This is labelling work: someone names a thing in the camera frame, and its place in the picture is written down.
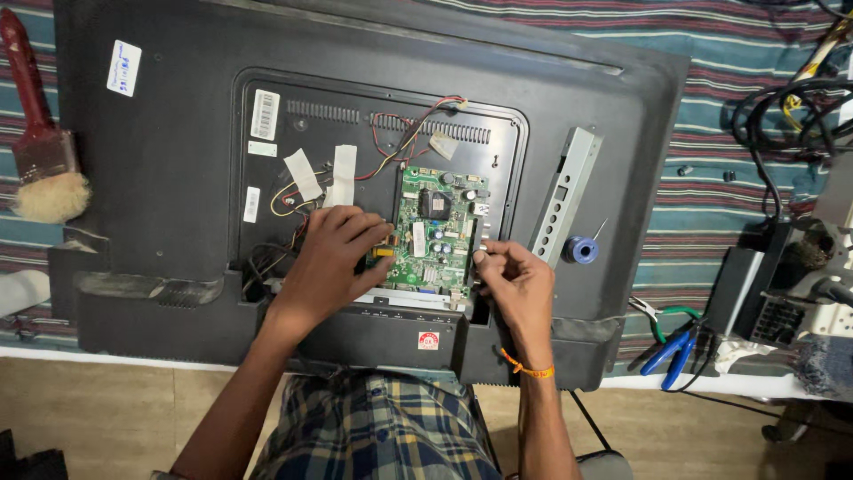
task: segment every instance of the brush bristles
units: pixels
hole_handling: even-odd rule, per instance
[[[43,223],[64,223],[89,205],[91,191],[82,173],[61,173],[18,189],[16,214]]]

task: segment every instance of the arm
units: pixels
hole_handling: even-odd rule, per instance
[[[487,283],[509,327],[525,368],[545,370],[554,363],[551,352],[551,303],[554,272],[515,242],[484,241],[488,254],[474,252],[480,276]],[[554,377],[521,375],[519,409],[519,473],[522,478],[580,479],[569,443]]]
[[[171,473],[189,479],[242,478],[264,425],[267,408],[287,359],[315,326],[385,280],[387,257],[355,275],[358,260],[393,226],[358,207],[317,210],[310,217],[302,252],[243,364],[225,385]]]

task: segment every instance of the person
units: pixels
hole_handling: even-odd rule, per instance
[[[157,478],[243,477],[287,359],[325,318],[385,280],[393,257],[358,275],[354,268],[392,230],[358,207],[311,214],[302,251],[245,360],[171,472]],[[548,370],[554,272],[518,243],[484,245],[473,256],[486,283],[482,293],[500,308],[517,360],[529,370]],[[521,477],[581,478],[554,377],[520,375]],[[470,399],[463,385],[390,372],[293,376],[252,478],[499,479]]]

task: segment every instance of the paint brush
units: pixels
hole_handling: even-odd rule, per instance
[[[91,195],[74,136],[50,118],[26,29],[10,9],[0,10],[0,35],[26,117],[24,134],[12,145],[20,178],[14,210],[28,220],[63,223],[80,215]]]

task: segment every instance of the red round sticker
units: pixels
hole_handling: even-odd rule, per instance
[[[438,350],[438,333],[422,331],[418,334],[419,350]]]

